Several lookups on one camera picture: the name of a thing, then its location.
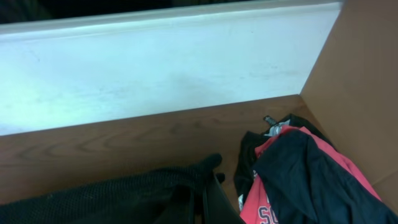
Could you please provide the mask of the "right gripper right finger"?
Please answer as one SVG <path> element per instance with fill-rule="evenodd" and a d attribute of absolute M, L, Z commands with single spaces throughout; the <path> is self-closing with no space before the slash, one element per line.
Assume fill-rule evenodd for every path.
<path fill-rule="evenodd" d="M 202 223 L 244 224 L 243 219 L 231 205 L 216 176 L 211 174 L 203 189 Z"/>

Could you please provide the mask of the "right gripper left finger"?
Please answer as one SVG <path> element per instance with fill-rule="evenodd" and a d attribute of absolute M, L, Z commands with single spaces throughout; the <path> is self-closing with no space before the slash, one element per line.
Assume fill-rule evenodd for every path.
<path fill-rule="evenodd" d="M 1 206 L 8 223 L 193 223 L 220 154 L 186 167 L 164 167 Z"/>

